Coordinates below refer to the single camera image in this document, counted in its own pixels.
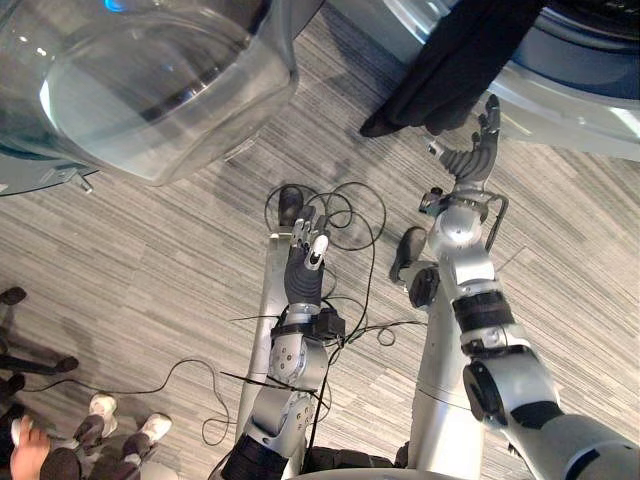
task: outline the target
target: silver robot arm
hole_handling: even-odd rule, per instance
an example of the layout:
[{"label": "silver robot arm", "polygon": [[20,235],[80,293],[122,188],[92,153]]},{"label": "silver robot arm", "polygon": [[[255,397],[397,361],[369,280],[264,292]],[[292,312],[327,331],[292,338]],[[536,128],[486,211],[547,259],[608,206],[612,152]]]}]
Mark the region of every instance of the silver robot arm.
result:
[{"label": "silver robot arm", "polygon": [[288,460],[304,445],[313,422],[314,392],[327,371],[326,330],[320,331],[324,254],[329,245],[324,217],[312,231],[312,207],[304,207],[291,236],[284,285],[289,306],[271,331],[269,386],[258,393],[244,432],[223,471],[225,480],[280,480]]},{"label": "silver robot arm", "polygon": [[430,146],[456,176],[456,186],[447,197],[432,191],[422,208],[436,217],[428,242],[462,330],[463,352],[471,359],[463,378],[472,413],[504,433],[537,479],[637,480],[637,445],[589,417],[560,409],[553,379],[515,323],[481,242],[486,216],[481,206],[490,195],[484,183],[499,133],[495,97],[487,113],[472,152]]}]

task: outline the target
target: transparent container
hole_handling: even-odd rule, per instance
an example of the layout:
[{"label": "transparent container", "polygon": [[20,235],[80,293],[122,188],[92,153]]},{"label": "transparent container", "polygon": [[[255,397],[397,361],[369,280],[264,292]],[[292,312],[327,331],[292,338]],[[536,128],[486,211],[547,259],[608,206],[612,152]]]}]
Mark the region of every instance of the transparent container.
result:
[{"label": "transparent container", "polygon": [[288,0],[0,0],[0,147],[162,185],[295,91]]}]

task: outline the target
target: black cloth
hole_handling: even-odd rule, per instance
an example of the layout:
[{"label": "black cloth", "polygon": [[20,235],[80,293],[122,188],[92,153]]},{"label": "black cloth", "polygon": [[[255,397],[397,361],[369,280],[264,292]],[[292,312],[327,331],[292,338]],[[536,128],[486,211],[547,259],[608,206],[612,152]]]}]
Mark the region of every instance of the black cloth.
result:
[{"label": "black cloth", "polygon": [[460,127],[524,38],[545,0],[461,0],[429,36],[392,96],[360,129],[379,137]]}]

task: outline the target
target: floor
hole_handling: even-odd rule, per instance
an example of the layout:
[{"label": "floor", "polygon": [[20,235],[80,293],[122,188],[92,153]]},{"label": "floor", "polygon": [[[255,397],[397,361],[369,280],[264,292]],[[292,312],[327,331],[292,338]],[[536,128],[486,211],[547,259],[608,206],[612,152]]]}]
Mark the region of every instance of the floor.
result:
[{"label": "floor", "polygon": [[[72,376],[108,390],[155,388],[186,357],[243,374],[253,323],[228,319],[258,310],[263,204],[285,182],[328,190],[362,181],[382,195],[388,218],[376,246],[370,321],[424,319],[386,275],[404,230],[430,224],[417,211],[422,194],[434,185],[446,190],[451,180],[428,158],[420,130],[378,140],[357,133],[402,67],[329,7],[295,48],[295,98],[251,149],[229,162],[162,188],[99,173],[90,196],[69,185],[1,200],[0,288],[16,284],[29,292],[15,311],[14,339],[77,356],[81,366]],[[459,142],[461,135],[448,139]],[[489,184],[511,199],[493,259],[517,320],[555,375],[564,409],[635,441],[639,186],[640,164],[508,138]],[[373,197],[355,188],[349,194],[379,228]],[[357,244],[365,233],[360,227],[340,238]],[[370,262],[370,249],[330,250],[336,292],[362,300]],[[359,308],[335,304],[353,325]],[[317,444],[395,456],[408,439],[425,331],[401,327],[386,348],[367,335],[343,352],[331,370],[333,408]],[[29,387],[47,383],[28,378]],[[218,377],[217,386],[233,417],[241,383]],[[69,384],[19,395],[64,434],[84,416],[89,397]],[[201,439],[202,422],[222,418],[205,368],[179,367],[163,391],[118,398],[121,437],[152,411],[172,416],[174,428],[156,459],[185,479],[206,478],[233,445],[233,425],[217,447]],[[205,430],[214,441],[223,429]],[[506,442],[489,434],[483,478],[529,474]]]}]

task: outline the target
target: human hand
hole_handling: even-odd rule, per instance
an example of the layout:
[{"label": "human hand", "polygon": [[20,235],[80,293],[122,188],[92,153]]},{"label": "human hand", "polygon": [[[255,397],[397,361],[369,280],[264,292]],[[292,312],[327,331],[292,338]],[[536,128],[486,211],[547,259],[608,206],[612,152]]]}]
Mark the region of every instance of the human hand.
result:
[{"label": "human hand", "polygon": [[19,443],[11,455],[11,478],[39,480],[40,468],[51,447],[49,437],[42,430],[31,428],[31,419],[25,415],[20,421]]}]

